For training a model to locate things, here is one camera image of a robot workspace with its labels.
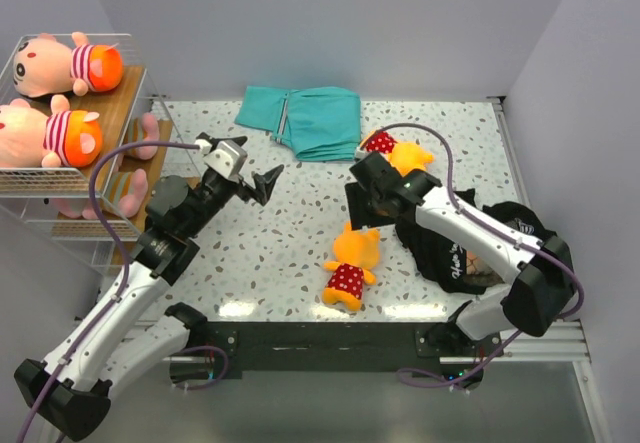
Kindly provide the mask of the pink pig striped shirt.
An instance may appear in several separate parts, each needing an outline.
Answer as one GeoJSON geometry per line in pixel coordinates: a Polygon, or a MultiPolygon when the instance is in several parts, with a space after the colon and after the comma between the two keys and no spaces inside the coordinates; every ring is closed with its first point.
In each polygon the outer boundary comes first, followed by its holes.
{"type": "MultiPolygon", "coordinates": [[[[159,136],[158,120],[153,114],[144,113],[129,122],[123,144],[158,141],[159,136]]],[[[157,146],[142,146],[127,150],[125,155],[130,158],[147,161],[155,156],[157,150],[157,146]]]]}

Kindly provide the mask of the black-haired doll orange pants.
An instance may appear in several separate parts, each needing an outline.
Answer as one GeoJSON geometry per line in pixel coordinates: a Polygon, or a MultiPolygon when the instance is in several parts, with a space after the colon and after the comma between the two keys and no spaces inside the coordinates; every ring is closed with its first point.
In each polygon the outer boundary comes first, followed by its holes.
{"type": "Polygon", "coordinates": [[[22,42],[13,56],[16,91],[28,98],[73,93],[104,93],[115,89],[124,75],[124,63],[115,45],[93,44],[82,32],[71,34],[69,47],[51,34],[22,42]]]}

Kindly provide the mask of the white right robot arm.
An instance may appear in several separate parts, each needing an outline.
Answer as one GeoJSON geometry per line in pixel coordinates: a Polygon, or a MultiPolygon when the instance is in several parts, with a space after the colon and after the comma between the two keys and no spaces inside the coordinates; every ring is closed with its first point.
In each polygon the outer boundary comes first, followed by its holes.
{"type": "Polygon", "coordinates": [[[485,262],[502,280],[450,318],[448,349],[469,355],[486,336],[511,328],[543,336],[573,298],[571,254],[558,236],[546,241],[519,232],[458,198],[424,170],[401,175],[379,153],[351,166],[346,185],[354,229],[405,220],[431,230],[485,262]]]}

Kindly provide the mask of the pink pig toy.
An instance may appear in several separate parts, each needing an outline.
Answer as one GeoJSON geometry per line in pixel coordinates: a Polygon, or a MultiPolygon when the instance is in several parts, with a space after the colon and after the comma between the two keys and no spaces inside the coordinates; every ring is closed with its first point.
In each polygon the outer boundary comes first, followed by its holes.
{"type": "MultiPolygon", "coordinates": [[[[96,201],[104,213],[130,218],[141,209],[148,189],[147,174],[143,169],[116,172],[104,193],[96,196],[96,201]]],[[[50,203],[59,213],[71,219],[97,218],[88,198],[53,198],[50,203]]]]}

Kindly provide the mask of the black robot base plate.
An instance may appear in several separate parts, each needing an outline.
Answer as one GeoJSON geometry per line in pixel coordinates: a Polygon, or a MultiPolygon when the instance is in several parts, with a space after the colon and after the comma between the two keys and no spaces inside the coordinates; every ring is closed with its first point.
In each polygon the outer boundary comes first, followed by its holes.
{"type": "Polygon", "coordinates": [[[487,356],[501,343],[494,333],[473,342],[449,335],[448,323],[223,322],[210,321],[185,303],[165,311],[188,329],[188,349],[198,348],[193,370],[171,365],[178,378],[226,373],[239,379],[246,372],[394,373],[418,368],[449,374],[441,360],[487,356]]]}

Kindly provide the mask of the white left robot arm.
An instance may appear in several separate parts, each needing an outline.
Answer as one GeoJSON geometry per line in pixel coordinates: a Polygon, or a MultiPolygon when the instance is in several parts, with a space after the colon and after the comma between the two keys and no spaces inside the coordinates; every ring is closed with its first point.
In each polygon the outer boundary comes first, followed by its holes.
{"type": "Polygon", "coordinates": [[[140,316],[185,273],[196,257],[197,235],[234,197],[266,205],[283,171],[278,165],[246,183],[245,137],[202,133],[190,149],[207,167],[196,185],[177,175],[160,178],[145,207],[145,229],[132,249],[104,215],[98,217],[122,257],[121,268],[94,307],[43,359],[24,360],[14,379],[30,410],[18,433],[25,440],[36,416],[78,442],[93,433],[119,394],[165,357],[196,355],[207,343],[207,318],[184,303],[142,335],[123,341],[140,316]]]}

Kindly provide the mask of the face-up doll orange hat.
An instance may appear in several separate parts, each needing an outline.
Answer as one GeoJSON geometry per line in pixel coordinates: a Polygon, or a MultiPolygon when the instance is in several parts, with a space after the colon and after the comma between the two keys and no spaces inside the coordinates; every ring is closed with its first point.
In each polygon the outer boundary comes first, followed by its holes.
{"type": "Polygon", "coordinates": [[[49,115],[17,98],[1,106],[3,168],[84,168],[103,146],[100,114],[72,110],[68,99],[55,95],[49,115]]]}

